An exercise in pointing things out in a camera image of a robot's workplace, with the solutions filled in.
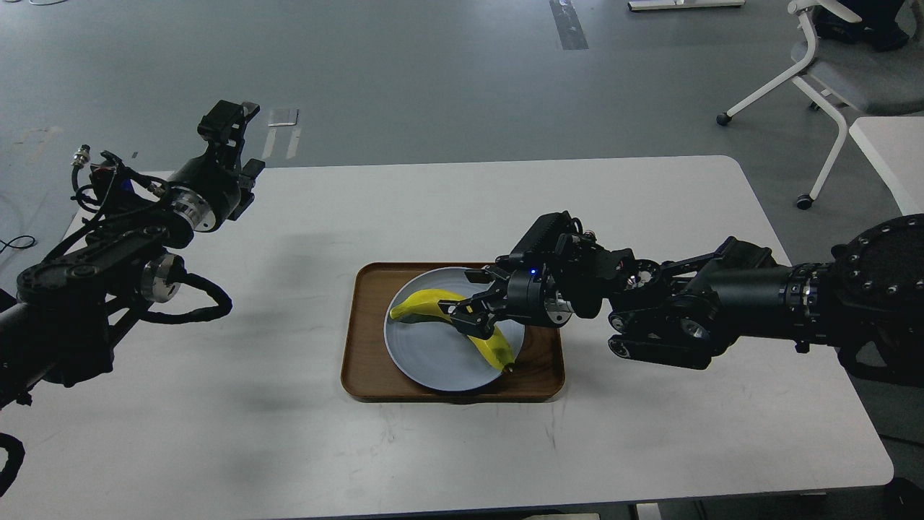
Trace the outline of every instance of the chair leg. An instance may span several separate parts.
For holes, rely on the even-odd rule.
[[[821,110],[824,110],[824,113],[834,119],[834,122],[837,123],[837,139],[834,140],[834,147],[831,149],[831,152],[828,153],[828,158],[824,161],[824,166],[821,167],[821,173],[819,173],[818,178],[815,179],[815,185],[812,186],[811,192],[808,194],[808,198],[811,201],[814,201],[818,198],[818,194],[821,192],[821,186],[824,185],[824,181],[828,179],[828,174],[831,173],[831,168],[834,166],[834,161],[837,159],[838,154],[841,153],[841,148],[844,147],[844,142],[847,139],[847,120],[844,119],[844,115],[841,114],[837,108],[834,107],[823,95],[818,91],[813,89],[811,85],[806,83],[801,76],[796,76],[792,79],[793,84],[799,88],[800,91],[805,93],[809,99],[811,99],[816,105],[818,105]],[[800,196],[800,200],[804,200],[805,195]]]
[[[727,111],[723,112],[722,114],[719,114],[719,117],[717,117],[715,121],[722,126],[727,125],[728,122],[732,120],[732,117],[735,116],[735,114],[744,110],[745,108],[747,108],[750,104],[754,103],[755,101],[759,100],[766,93],[769,93],[776,87],[782,85],[783,83],[786,82],[786,80],[792,79],[793,76],[795,76],[798,72],[800,72],[803,68],[805,68],[805,66],[806,65],[804,63],[799,62],[793,65],[792,67],[786,69],[782,74],[768,81],[767,84],[763,85],[758,90],[751,93],[751,95],[749,95],[748,97],[738,102],[737,105],[732,106]]]

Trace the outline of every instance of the robotic arm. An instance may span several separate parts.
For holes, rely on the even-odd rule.
[[[780,266],[770,249],[729,237],[715,252],[657,264],[608,251],[567,212],[539,217],[510,254],[470,269],[486,291],[440,306],[459,332],[494,324],[559,328],[609,302],[619,357],[704,369],[740,336],[840,349],[860,378],[924,387],[924,215],[899,217],[832,249],[829,263]],[[862,365],[872,341],[885,367]]]
[[[141,175],[103,152],[105,161],[91,166],[91,184],[78,188],[77,173],[90,160],[90,147],[80,148],[72,163],[74,198],[94,217],[19,274],[18,301],[0,291],[0,408],[31,403],[29,390],[43,379],[71,387],[111,372],[115,346],[138,321],[208,321],[230,312],[227,294],[187,273],[183,258],[166,248],[186,247],[194,231],[215,231],[253,202],[264,164],[250,159],[241,167],[240,156],[244,131],[259,111],[253,103],[220,101],[198,127],[205,153],[168,180]],[[156,200],[138,196],[132,182]],[[68,253],[80,239],[86,246]],[[182,284],[205,291],[216,306],[178,316],[149,310]],[[123,314],[111,324],[117,313]]]

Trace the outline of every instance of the person's leg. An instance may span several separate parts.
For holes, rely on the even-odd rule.
[[[855,43],[868,41],[877,51],[891,51],[903,47],[908,35],[895,23],[895,17],[905,0],[839,0],[841,4],[857,13],[863,21],[847,23],[824,11],[815,21],[821,38]]]

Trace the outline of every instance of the gray chair seat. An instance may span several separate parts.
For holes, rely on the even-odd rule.
[[[805,42],[790,53],[798,61]],[[806,72],[854,108],[873,116],[900,116],[924,110],[924,47],[909,43],[877,53],[867,44],[819,40],[815,61]]]

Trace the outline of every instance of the cable connector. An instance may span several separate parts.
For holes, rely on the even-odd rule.
[[[82,144],[80,149],[74,154],[74,160],[70,163],[72,167],[83,169],[90,162],[90,146]]]

